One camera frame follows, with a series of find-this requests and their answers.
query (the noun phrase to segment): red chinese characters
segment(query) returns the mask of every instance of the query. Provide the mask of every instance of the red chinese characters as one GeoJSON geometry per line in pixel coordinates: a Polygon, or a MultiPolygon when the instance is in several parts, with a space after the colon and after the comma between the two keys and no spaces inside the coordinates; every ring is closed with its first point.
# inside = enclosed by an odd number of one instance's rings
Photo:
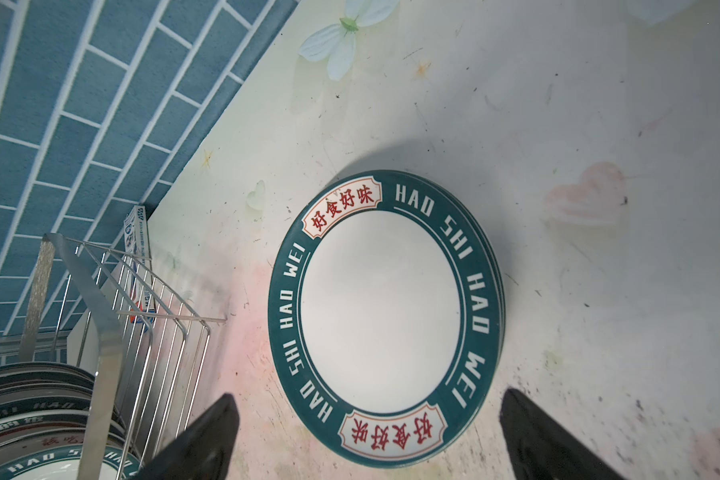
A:
{"type": "Polygon", "coordinates": [[[347,188],[346,192],[342,192],[342,205],[344,205],[344,208],[355,206],[355,195],[352,195],[352,190],[349,188],[347,188]]]}
{"type": "Polygon", "coordinates": [[[368,437],[368,424],[363,423],[362,421],[358,422],[358,420],[355,419],[355,427],[352,429],[352,438],[355,439],[355,443],[357,443],[358,440],[365,443],[365,439],[367,437],[368,437]]]}
{"type": "Polygon", "coordinates": [[[384,450],[384,447],[386,447],[389,443],[387,430],[389,430],[389,427],[382,428],[376,425],[376,430],[374,431],[373,435],[371,435],[371,438],[373,438],[373,445],[371,445],[372,449],[375,450],[376,448],[380,448],[384,450]]]}
{"type": "Polygon", "coordinates": [[[331,218],[336,216],[336,214],[340,214],[344,210],[339,210],[336,208],[336,202],[331,202],[329,200],[326,200],[326,215],[330,214],[331,218]]]}
{"type": "Polygon", "coordinates": [[[421,418],[415,418],[414,424],[416,425],[416,429],[413,430],[413,433],[418,435],[418,443],[421,445],[424,443],[424,440],[427,438],[432,438],[432,424],[429,422],[429,418],[427,418],[427,413],[424,413],[424,416],[421,418]]]}
{"type": "Polygon", "coordinates": [[[373,203],[373,198],[371,198],[371,194],[373,193],[373,190],[366,187],[365,184],[363,184],[362,188],[358,188],[358,198],[360,199],[360,203],[373,203]]]}
{"type": "Polygon", "coordinates": [[[322,228],[328,224],[326,222],[326,216],[320,215],[320,210],[317,210],[315,216],[312,218],[312,224],[317,227],[318,232],[322,232],[322,228]]]}
{"type": "Polygon", "coordinates": [[[408,442],[411,434],[405,433],[405,424],[403,424],[402,427],[398,427],[396,425],[393,425],[392,427],[397,431],[397,433],[394,434],[394,440],[392,440],[392,443],[396,443],[400,448],[405,450],[405,444],[408,442]]]}

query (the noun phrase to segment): dish rack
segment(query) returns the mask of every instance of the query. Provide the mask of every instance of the dish rack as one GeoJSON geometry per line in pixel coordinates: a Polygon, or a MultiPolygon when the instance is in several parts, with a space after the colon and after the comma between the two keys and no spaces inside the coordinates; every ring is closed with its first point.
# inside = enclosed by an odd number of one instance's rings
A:
{"type": "MultiPolygon", "coordinates": [[[[46,234],[18,347],[20,362],[33,361],[39,350],[38,329],[55,261],[67,269],[62,305],[67,298],[77,300],[69,312],[61,309],[53,337],[43,339],[42,350],[48,350],[50,340],[50,358],[56,358],[65,313],[80,311],[80,302],[86,309],[79,320],[84,322],[83,338],[76,361],[68,362],[80,366],[92,327],[98,337],[96,380],[77,478],[99,477],[113,408],[126,427],[121,458],[133,452],[143,466],[189,424],[211,338],[208,322],[224,320],[199,316],[154,274],[149,258],[46,234]]],[[[120,461],[117,478],[123,477],[124,463],[120,461]]]]}

